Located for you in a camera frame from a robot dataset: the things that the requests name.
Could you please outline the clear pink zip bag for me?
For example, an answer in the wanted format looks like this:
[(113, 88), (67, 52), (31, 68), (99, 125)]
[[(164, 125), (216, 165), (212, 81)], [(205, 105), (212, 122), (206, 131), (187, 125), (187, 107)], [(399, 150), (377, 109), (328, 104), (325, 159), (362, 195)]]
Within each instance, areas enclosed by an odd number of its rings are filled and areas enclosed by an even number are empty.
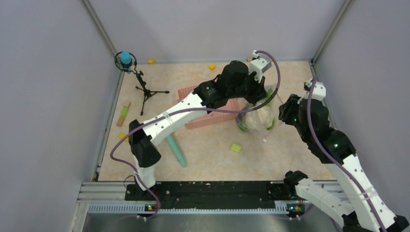
[(266, 143), (268, 138), (283, 124), (278, 119), (279, 107), (283, 104), (280, 95), (276, 95), (272, 101), (262, 108), (248, 112), (239, 113), (235, 118), (237, 127), (254, 138)]

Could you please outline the white cauliflower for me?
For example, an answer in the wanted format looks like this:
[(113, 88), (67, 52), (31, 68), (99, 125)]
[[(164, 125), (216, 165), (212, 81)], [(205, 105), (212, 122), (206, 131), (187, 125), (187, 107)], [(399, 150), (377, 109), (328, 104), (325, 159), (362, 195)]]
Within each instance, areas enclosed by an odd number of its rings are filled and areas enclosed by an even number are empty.
[(269, 107), (263, 107), (244, 115), (244, 125), (249, 131), (269, 131), (274, 128), (275, 124), (274, 112)]

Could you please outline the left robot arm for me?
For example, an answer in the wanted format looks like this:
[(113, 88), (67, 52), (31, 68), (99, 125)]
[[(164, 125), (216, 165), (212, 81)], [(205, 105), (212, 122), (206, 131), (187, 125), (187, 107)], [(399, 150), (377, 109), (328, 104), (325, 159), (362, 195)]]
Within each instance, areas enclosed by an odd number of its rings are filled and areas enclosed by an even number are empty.
[(173, 107), (150, 120), (132, 121), (128, 138), (136, 163), (137, 194), (144, 200), (154, 196), (155, 165), (161, 159), (157, 145), (174, 131), (211, 112), (238, 114), (238, 110), (224, 108), (231, 99), (243, 98), (254, 105), (244, 113), (259, 110), (268, 104), (272, 97), (267, 95), (264, 88), (264, 73), (271, 66), (271, 61), (261, 57), (249, 64), (231, 61), (214, 79), (200, 83)]

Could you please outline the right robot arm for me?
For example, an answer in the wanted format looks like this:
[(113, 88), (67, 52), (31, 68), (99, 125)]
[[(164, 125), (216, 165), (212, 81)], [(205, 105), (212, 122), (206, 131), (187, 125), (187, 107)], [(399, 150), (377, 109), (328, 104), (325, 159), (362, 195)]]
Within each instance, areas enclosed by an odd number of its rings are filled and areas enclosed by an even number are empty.
[(344, 232), (402, 232), (410, 225), (383, 202), (370, 183), (347, 135), (329, 125), (329, 111), (319, 100), (292, 94), (279, 107), (279, 119), (294, 126), (311, 153), (334, 175), (345, 202), (316, 186), (302, 171), (285, 174), (283, 192), (289, 199), (308, 200), (331, 217)]

